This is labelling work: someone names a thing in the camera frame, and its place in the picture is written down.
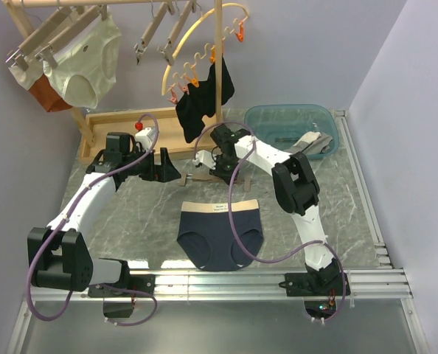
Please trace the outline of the navy underwear cream waistband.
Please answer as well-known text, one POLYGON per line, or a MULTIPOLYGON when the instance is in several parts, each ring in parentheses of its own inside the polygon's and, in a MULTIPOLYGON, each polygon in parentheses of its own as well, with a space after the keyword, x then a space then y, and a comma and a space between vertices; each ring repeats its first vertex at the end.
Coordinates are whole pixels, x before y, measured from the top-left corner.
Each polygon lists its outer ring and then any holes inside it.
MULTIPOLYGON (((235 229, 246 249, 257 256, 264 242, 256 199, 232 204, 235 229)), ((228 216, 228 204, 185 201, 177 242, 193 265, 202 271, 237 271, 252 259, 239 247, 228 216)))

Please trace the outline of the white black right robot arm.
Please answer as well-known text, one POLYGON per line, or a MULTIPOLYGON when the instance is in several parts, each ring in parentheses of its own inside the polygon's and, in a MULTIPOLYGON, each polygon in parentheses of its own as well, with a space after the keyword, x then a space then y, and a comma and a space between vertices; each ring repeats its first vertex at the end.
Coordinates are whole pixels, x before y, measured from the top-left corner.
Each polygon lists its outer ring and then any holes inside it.
POLYGON ((350 295, 347 275, 336 253, 327 243, 319 216, 319 184, 306 155, 287 153, 260 141, 250 127, 232 131, 223 123, 210 126, 211 138, 219 147, 212 173, 232 186, 244 162, 267 172, 274 184, 277 203, 296 226, 305 253, 304 273, 287 273, 279 286, 288 296, 350 295))

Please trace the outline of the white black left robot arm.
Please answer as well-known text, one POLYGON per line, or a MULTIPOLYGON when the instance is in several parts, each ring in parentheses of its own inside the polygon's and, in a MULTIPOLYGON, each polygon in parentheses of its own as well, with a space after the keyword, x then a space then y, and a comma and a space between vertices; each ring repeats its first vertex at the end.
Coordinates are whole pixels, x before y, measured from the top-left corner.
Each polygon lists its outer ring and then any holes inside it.
POLYGON ((180 178, 165 147, 155 163, 159 132, 144 128, 135 135, 109 133, 105 147, 87 167, 83 182, 63 211, 46 227, 35 227, 27 238, 29 279, 33 287, 84 291, 105 285, 114 296, 132 286, 125 260, 95 259, 85 236, 104 206, 130 177, 166 183, 180 178))

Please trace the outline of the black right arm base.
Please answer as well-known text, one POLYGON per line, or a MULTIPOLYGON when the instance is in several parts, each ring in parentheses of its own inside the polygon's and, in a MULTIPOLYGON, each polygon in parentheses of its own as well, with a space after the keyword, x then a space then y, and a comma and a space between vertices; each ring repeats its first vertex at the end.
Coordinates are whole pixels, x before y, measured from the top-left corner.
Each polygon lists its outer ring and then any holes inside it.
POLYGON ((287 273, 278 286, 287 296, 329 296, 332 291, 336 296, 351 294, 350 286, 342 281, 341 273, 322 275, 317 273, 287 273))

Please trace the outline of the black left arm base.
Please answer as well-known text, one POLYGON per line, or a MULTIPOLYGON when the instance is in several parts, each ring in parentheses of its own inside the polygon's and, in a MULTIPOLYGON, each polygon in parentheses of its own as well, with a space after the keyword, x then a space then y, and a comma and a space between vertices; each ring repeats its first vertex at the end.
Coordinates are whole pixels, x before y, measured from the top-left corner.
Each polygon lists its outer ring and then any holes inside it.
POLYGON ((126 286, 111 285, 111 287, 119 288, 119 291, 111 290, 110 288, 101 285, 95 285, 88 290, 88 296, 92 298, 109 298, 109 297, 129 297, 136 296, 135 294, 125 293, 121 289, 130 291, 142 291, 152 295, 154 293, 156 276, 153 274, 131 275, 126 286))

